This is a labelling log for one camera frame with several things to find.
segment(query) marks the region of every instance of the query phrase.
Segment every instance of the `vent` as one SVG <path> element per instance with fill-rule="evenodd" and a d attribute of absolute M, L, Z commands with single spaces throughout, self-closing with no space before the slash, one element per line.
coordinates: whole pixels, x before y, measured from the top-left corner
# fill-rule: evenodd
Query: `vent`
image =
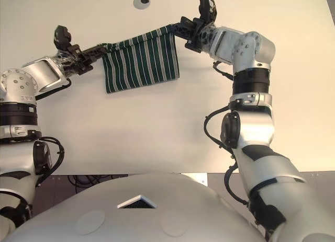
<path fill-rule="evenodd" d="M 157 205 L 155 205 L 151 200 L 148 198 L 138 195 L 132 199 L 129 199 L 121 204 L 119 204 L 118 209 L 131 209 L 131 208 L 143 208 L 143 209 L 155 209 Z"/>

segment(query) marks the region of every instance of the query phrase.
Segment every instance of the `black cable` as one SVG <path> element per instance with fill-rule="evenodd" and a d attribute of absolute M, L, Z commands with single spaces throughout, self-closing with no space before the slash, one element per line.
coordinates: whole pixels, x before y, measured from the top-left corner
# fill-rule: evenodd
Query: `black cable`
<path fill-rule="evenodd" d="M 209 120 L 217 115 L 217 114 L 220 114 L 222 112 L 225 112 L 229 110 L 229 107 L 228 106 L 225 106 L 221 109 L 218 109 L 214 112 L 212 112 L 211 114 L 209 114 L 206 119 L 205 119 L 205 122 L 204 122 L 204 131 L 205 131 L 205 134 L 214 142 L 216 143 L 217 145 L 219 145 L 219 148 L 223 148 L 225 149 L 226 151 L 228 151 L 231 155 L 232 155 L 232 158 L 235 158 L 234 157 L 234 154 L 233 154 L 233 151 L 230 147 L 227 147 L 223 142 L 221 142 L 220 140 L 216 139 L 215 137 L 211 136 L 208 131 L 207 131 L 207 124 L 209 122 Z M 242 203 L 243 205 L 248 205 L 248 202 L 246 200 L 243 200 L 241 199 L 240 197 L 238 197 L 235 193 L 233 193 L 233 191 L 230 189 L 230 186 L 229 186 L 229 180 L 230 180 L 230 176 L 231 174 L 233 173 L 234 170 L 236 170 L 238 168 L 237 166 L 237 163 L 235 162 L 235 164 L 233 166 L 230 166 L 229 169 L 226 171 L 225 173 L 225 187 L 228 191 L 228 193 L 238 202 Z"/>
<path fill-rule="evenodd" d="M 45 92 L 43 94 L 40 94 L 40 95 L 36 96 L 35 97 L 36 101 L 40 100 L 42 98 L 48 97 L 48 96 L 50 96 L 50 95 L 52 95 L 52 94 L 54 94 L 56 92 L 59 92 L 59 91 L 61 91 L 63 89 L 69 88 L 71 86 L 72 82 L 71 82 L 71 80 L 69 78 L 67 78 L 66 80 L 68 80 L 68 82 L 69 82 L 68 84 L 63 85 L 63 86 L 61 86 L 59 88 L 56 88 L 56 89 L 52 89 L 52 90 L 50 90 L 48 92 Z"/>
<path fill-rule="evenodd" d="M 220 73 L 222 76 L 225 76 L 226 78 L 228 78 L 229 80 L 234 80 L 234 76 L 233 75 L 230 75 L 229 73 L 227 72 L 223 72 L 221 70 L 219 70 L 217 67 L 218 65 L 220 64 L 221 62 L 220 61 L 216 61 L 213 63 L 213 69 L 215 69 L 215 71 L 217 71 L 218 73 Z"/>
<path fill-rule="evenodd" d="M 101 183 L 101 179 L 111 177 L 112 175 L 68 175 L 68 181 L 75 187 L 75 192 L 78 193 L 78 189 L 88 189 L 94 185 Z"/>
<path fill-rule="evenodd" d="M 241 204 L 243 205 L 248 205 L 248 202 L 244 199 L 241 199 L 240 197 L 238 197 L 235 193 L 233 193 L 233 191 L 230 189 L 230 186 L 229 186 L 229 180 L 230 180 L 230 176 L 231 174 L 233 173 L 234 170 L 237 169 L 237 163 L 235 162 L 235 164 L 233 166 L 229 166 L 229 169 L 226 171 L 225 173 L 225 187 L 228 191 L 228 193 L 238 202 L 240 202 Z"/>
<path fill-rule="evenodd" d="M 64 147 L 59 142 L 58 139 L 55 139 L 54 137 L 51 137 L 51 136 L 44 136 L 44 137 L 39 138 L 39 140 L 58 145 L 59 151 L 57 153 L 59 154 L 59 156 L 54 166 L 48 172 L 44 173 L 42 176 L 38 178 L 36 185 L 35 185 L 36 187 L 40 186 L 41 183 L 43 183 L 51 174 L 54 173 L 55 170 L 58 169 L 58 167 L 62 164 L 64 160 L 64 154 L 65 154 Z"/>
<path fill-rule="evenodd" d="M 216 139 L 215 137 L 211 136 L 208 131 L 207 131 L 207 124 L 209 122 L 209 120 L 214 117 L 215 115 L 217 114 L 220 114 L 222 112 L 225 112 L 229 110 L 228 106 L 225 106 L 219 110 L 216 110 L 214 112 L 212 112 L 211 114 L 209 114 L 208 116 L 206 116 L 205 118 L 205 122 L 204 122 L 204 132 L 206 134 L 206 136 L 208 136 L 214 143 L 216 143 L 217 145 L 219 145 L 219 148 L 223 148 L 225 149 L 226 151 L 228 151 L 230 154 L 233 155 L 233 152 L 232 152 L 232 149 L 230 147 L 227 147 L 223 142 L 221 142 L 220 140 Z"/>

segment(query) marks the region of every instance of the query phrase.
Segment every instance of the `robotic arm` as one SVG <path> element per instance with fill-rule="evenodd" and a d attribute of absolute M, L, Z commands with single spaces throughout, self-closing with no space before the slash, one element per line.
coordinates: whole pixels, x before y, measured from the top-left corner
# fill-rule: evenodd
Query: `robotic arm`
<path fill-rule="evenodd" d="M 36 101 L 68 88 L 70 76 L 92 70 L 91 64 L 106 53 L 102 46 L 81 51 L 70 41 L 67 28 L 58 26 L 54 34 L 56 56 L 7 70 L 0 77 L 0 241 L 30 219 L 35 187 L 64 157 L 57 139 L 42 137 Z M 47 142 L 59 147 L 59 159 L 53 166 Z"/>
<path fill-rule="evenodd" d="M 270 149 L 274 135 L 269 94 L 274 44 L 257 32 L 216 28 L 213 0 L 200 0 L 200 18 L 174 25 L 186 48 L 233 65 L 230 110 L 216 140 L 236 160 L 248 208 L 270 241 L 335 241 L 335 218 L 290 160 Z"/>

